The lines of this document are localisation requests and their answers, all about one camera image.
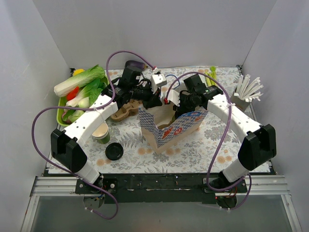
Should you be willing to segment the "checkered paper takeout bag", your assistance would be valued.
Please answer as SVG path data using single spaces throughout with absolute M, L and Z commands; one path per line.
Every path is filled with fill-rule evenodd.
M 183 83 L 173 90 L 180 93 L 181 90 L 186 90 L 186 86 Z M 198 129 L 208 113 L 203 107 L 197 107 L 195 111 L 175 118 L 173 106 L 174 104 L 170 103 L 150 109 L 139 107 L 142 135 L 157 154 L 167 150 L 174 143 L 190 137 L 190 134 Z M 157 127 L 168 123 L 170 125 L 161 130 Z

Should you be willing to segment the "cardboard cup carrier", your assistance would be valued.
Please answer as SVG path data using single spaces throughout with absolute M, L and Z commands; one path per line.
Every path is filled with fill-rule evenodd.
M 138 108 L 141 104 L 142 101 L 131 99 L 128 103 L 124 104 L 116 113 L 112 114 L 110 118 L 115 122 L 119 122 L 129 116 L 134 116 L 138 113 Z
M 168 123 L 168 124 L 162 124 L 162 125 L 159 125 L 159 126 L 157 126 L 157 127 L 158 127 L 159 130 L 161 130 L 161 129 L 163 129 L 163 128 L 168 127 L 169 125 L 170 125 L 170 123 Z

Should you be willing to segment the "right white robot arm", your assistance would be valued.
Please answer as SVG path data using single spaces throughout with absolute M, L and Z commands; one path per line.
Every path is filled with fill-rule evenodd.
M 201 81 L 201 75 L 200 72 L 188 72 L 188 78 L 184 80 L 186 94 L 169 88 L 165 102 L 174 104 L 176 118 L 193 111 L 197 106 L 220 118 L 226 124 L 220 144 L 228 130 L 232 130 L 238 137 L 241 147 L 237 159 L 220 171 L 218 178 L 207 181 L 210 189 L 229 192 L 250 171 L 276 156 L 276 131 L 270 124 L 263 126 L 233 105 L 227 91 L 219 82 L 207 87 Z

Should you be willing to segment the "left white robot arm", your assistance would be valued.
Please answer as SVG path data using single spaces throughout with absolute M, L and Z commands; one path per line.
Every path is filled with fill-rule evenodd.
M 142 101 L 147 108 L 161 106 L 160 87 L 167 84 L 158 68 L 150 78 L 143 78 L 142 71 L 133 66 L 126 67 L 117 82 L 103 89 L 89 111 L 64 130 L 56 129 L 51 134 L 52 157 L 86 181 L 86 187 L 92 193 L 100 192 L 103 182 L 83 151 L 88 138 L 131 99 Z

